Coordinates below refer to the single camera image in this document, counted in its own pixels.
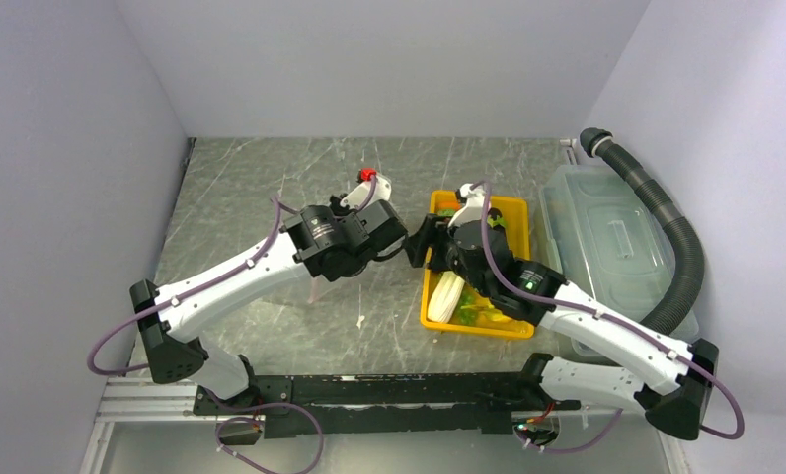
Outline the celery stalk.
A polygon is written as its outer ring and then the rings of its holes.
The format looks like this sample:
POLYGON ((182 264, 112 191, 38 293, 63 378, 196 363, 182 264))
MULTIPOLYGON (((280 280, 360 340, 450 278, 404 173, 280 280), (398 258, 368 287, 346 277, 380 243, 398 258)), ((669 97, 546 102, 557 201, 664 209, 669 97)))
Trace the celery stalk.
POLYGON ((465 280, 454 272, 444 272, 434 288, 427 307, 427 319, 448 323, 465 287, 465 280))

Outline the clear zip top bag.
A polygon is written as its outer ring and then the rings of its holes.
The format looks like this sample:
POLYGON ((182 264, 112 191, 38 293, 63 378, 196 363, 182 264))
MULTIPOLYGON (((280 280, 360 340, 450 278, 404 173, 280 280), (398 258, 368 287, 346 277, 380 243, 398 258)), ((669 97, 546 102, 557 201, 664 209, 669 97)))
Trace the clear zip top bag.
POLYGON ((291 307, 307 307, 334 297, 343 287, 358 281, 357 277, 340 277, 334 281, 323 275, 312 276, 303 263, 291 256, 262 257, 251 269, 258 277, 255 289, 258 301, 291 307))

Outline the yellow plastic tray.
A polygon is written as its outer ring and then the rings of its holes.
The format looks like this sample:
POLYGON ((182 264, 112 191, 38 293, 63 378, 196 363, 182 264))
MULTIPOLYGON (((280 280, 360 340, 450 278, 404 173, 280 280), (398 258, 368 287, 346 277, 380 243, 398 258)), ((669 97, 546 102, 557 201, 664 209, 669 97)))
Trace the yellow plastic tray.
MULTIPOLYGON (((492 205, 502 212, 506 220, 506 233, 510 249, 516 256, 529 260, 532 254, 529 238, 530 224, 528 205, 526 201, 516 197, 497 196, 492 198, 492 205)), ((461 333, 506 340, 527 340, 533 336, 534 327, 531 324, 514 319, 506 324, 476 321, 474 326, 460 324, 459 320, 453 315, 450 321, 445 324, 429 321, 427 319, 427 307, 440 276, 441 273, 433 272, 430 269, 424 270, 420 322, 425 328, 434 331, 461 333)), ((476 292, 468 285, 465 285, 463 291, 476 292)))

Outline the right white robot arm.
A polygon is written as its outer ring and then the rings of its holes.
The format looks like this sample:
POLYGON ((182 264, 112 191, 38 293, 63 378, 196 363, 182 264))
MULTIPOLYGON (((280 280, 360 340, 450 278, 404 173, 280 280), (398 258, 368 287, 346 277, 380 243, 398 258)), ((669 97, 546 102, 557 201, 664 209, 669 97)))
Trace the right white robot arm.
POLYGON ((576 339, 611 360, 603 366, 532 355, 517 386, 527 408, 578 398, 641 414, 678 439, 708 432, 707 405, 721 385, 713 343, 678 340, 618 314, 553 269, 517 257, 505 234, 481 220, 457 224, 429 214, 405 251, 412 266, 461 277, 504 315, 576 339))

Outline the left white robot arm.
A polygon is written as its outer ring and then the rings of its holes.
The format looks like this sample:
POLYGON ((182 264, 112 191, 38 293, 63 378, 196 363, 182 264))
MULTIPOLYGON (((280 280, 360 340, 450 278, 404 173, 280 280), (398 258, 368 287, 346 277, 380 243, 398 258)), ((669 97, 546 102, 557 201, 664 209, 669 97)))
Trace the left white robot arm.
POLYGON ((232 414, 250 412, 259 397, 253 367, 244 356, 210 343, 205 329, 284 286, 354 277, 406 235, 386 200, 345 216, 327 205, 310 205, 278 221, 247 252, 196 276, 163 286, 135 284, 130 291, 152 381, 189 380, 232 414))

